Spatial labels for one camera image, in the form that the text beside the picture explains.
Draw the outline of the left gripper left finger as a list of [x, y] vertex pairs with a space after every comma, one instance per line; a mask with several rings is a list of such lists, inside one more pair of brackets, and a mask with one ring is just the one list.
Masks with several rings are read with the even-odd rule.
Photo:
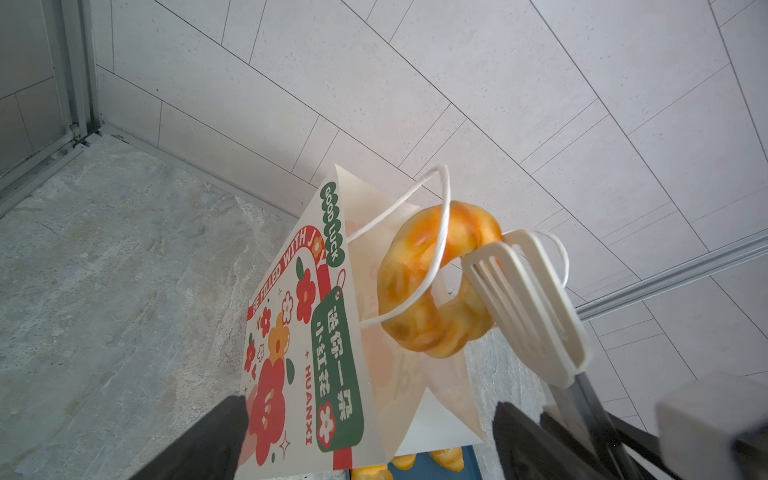
[[228, 396], [131, 479], [233, 479], [248, 422], [246, 398]]

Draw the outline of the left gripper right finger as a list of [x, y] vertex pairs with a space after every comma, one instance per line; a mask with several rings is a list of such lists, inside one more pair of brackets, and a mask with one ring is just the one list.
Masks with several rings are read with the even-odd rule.
[[599, 479], [600, 474], [512, 403], [500, 402], [493, 438], [505, 479]]

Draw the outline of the white paper gift bag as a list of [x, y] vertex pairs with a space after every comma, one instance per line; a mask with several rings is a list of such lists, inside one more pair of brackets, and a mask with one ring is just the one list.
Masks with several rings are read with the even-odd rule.
[[498, 326], [461, 260], [505, 233], [450, 195], [422, 209], [333, 167], [248, 306], [236, 477], [480, 443], [464, 349]]

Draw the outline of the white slotted tongs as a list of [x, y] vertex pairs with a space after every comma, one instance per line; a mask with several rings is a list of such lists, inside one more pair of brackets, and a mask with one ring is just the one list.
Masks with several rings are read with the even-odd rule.
[[565, 428], [620, 479], [641, 474], [602, 407], [586, 369], [593, 349], [552, 266], [543, 232], [518, 229], [461, 260], [465, 276], [517, 357], [547, 385]]

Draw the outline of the striped long bread front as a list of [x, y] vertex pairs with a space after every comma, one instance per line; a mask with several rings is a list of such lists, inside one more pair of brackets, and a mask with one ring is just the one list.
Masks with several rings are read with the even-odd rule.
[[393, 474], [388, 465], [377, 465], [364, 468], [354, 468], [350, 471], [351, 480], [393, 480]]

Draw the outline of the croissant bread centre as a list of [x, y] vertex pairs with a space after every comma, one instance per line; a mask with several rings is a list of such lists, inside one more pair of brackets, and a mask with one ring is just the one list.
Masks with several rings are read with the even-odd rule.
[[462, 448], [432, 451], [429, 455], [439, 466], [449, 471], [461, 472], [465, 467]]

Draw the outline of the teal tray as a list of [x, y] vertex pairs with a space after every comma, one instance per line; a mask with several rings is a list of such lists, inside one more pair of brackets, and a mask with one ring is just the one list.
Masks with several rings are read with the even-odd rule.
[[414, 480], [482, 480], [477, 457], [472, 446], [462, 448], [464, 468], [454, 472], [440, 466], [428, 453], [416, 455], [414, 465], [408, 470], [401, 470], [392, 462], [388, 464], [394, 479]]

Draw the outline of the small striped bun middle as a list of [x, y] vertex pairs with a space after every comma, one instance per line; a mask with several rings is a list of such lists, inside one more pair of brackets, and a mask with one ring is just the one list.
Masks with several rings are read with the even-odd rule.
[[414, 466], [416, 458], [416, 454], [397, 456], [391, 460], [391, 464], [399, 470], [407, 471]]

